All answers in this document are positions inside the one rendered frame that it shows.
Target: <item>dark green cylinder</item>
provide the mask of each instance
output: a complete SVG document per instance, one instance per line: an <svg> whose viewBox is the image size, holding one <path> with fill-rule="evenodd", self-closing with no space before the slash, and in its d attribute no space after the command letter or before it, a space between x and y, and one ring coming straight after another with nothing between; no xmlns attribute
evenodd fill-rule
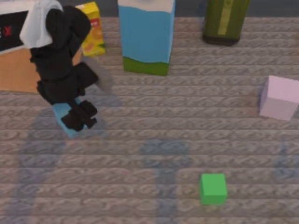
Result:
<svg viewBox="0 0 299 224"><path fill-rule="evenodd" d="M202 38L209 44L239 42L250 0L208 0Z"/></svg>

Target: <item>cardboard box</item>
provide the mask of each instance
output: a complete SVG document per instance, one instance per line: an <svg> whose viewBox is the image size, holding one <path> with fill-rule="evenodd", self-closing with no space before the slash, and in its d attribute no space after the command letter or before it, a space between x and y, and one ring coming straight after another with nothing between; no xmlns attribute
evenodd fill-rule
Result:
<svg viewBox="0 0 299 224"><path fill-rule="evenodd" d="M0 91L37 93L40 80L36 67L30 62L31 54L19 38L21 28L32 4L31 0L2 2L0 8ZM81 58L78 51L73 59Z"/></svg>
<svg viewBox="0 0 299 224"><path fill-rule="evenodd" d="M95 56L105 53L100 11L95 2L76 6L87 15L92 29L82 44L83 55Z"/></svg>

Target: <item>printed logo on yellow box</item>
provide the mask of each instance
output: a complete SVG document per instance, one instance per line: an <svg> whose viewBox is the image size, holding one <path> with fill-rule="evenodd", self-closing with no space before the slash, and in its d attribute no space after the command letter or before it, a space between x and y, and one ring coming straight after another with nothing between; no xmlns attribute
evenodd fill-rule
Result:
<svg viewBox="0 0 299 224"><path fill-rule="evenodd" d="M92 26L90 33L82 43L83 55L95 56L105 53L105 43L103 38L100 11L95 2L89 2L76 6L89 18Z"/></svg>

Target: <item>blue block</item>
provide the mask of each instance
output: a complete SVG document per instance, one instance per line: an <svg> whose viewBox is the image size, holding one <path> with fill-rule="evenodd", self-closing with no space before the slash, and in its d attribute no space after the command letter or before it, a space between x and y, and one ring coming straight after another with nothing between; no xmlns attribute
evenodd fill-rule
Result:
<svg viewBox="0 0 299 224"><path fill-rule="evenodd" d="M169 63L175 6L171 13L119 6L122 54L144 63Z"/></svg>
<svg viewBox="0 0 299 224"><path fill-rule="evenodd" d="M61 118L68 114L71 107L68 104L54 104L52 106L55 118L57 123L63 128L65 133L68 135L69 138L74 138L77 136L78 132L76 132L73 129L67 128L64 123L61 121Z"/></svg>

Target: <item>pink block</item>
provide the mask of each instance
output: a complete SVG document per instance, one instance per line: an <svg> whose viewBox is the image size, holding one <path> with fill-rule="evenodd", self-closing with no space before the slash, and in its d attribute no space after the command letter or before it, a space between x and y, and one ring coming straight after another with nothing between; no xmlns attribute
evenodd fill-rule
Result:
<svg viewBox="0 0 299 224"><path fill-rule="evenodd" d="M290 120L298 105L299 81L269 76L261 95L260 115Z"/></svg>

